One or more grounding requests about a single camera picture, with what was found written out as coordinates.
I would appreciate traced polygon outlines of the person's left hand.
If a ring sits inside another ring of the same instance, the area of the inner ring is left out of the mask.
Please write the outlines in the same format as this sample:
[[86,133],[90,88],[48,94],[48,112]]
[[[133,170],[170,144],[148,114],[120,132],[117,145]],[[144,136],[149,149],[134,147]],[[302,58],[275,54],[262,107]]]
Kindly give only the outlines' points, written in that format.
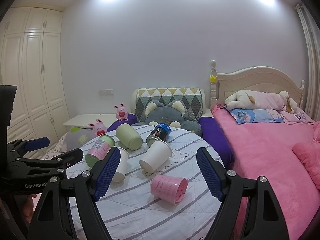
[[28,223],[31,222],[34,214],[34,201],[33,199],[37,197],[37,194],[31,194],[27,196],[27,200],[24,203],[22,213],[24,220]]

